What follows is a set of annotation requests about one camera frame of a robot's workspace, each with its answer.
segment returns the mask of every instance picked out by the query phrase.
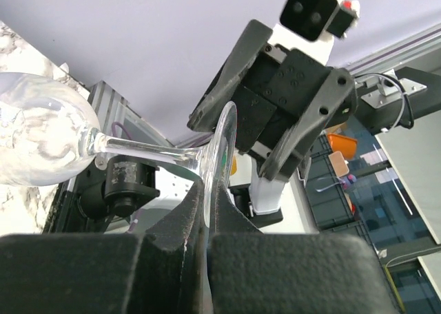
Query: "transparent glass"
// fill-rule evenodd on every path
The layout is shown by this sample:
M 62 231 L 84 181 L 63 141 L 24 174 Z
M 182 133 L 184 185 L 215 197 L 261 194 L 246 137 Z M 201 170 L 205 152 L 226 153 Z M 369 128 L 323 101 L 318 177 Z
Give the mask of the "transparent glass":
M 202 179 L 205 217 L 216 183 L 228 184 L 236 138 L 234 103 L 224 107 L 212 140 L 177 149 L 114 138 L 101 133 L 90 104 L 50 78 L 0 73 L 0 184 L 44 186 L 81 173 L 101 152 L 153 160 L 173 174 Z

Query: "purple cable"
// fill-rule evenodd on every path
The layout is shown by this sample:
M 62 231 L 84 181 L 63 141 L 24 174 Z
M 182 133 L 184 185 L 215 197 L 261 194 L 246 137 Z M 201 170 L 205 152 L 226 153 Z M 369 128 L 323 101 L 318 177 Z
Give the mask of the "purple cable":
M 121 128 L 123 133 L 127 136 L 128 140 L 132 140 L 132 137 L 130 136 L 130 132 L 127 130 L 127 128 L 125 128 L 125 126 L 122 123 L 120 123 L 118 121 L 115 121 L 114 123 L 112 123 L 112 135 L 113 136 L 116 136 L 116 126 Z M 133 231 L 133 229 L 135 229 L 136 225 L 138 224 L 138 218 L 139 218 L 140 214 L 141 214 L 140 209 L 134 213 L 132 221 L 130 222 L 130 225 L 129 225 L 129 229 L 126 231 L 126 233 L 131 233 Z

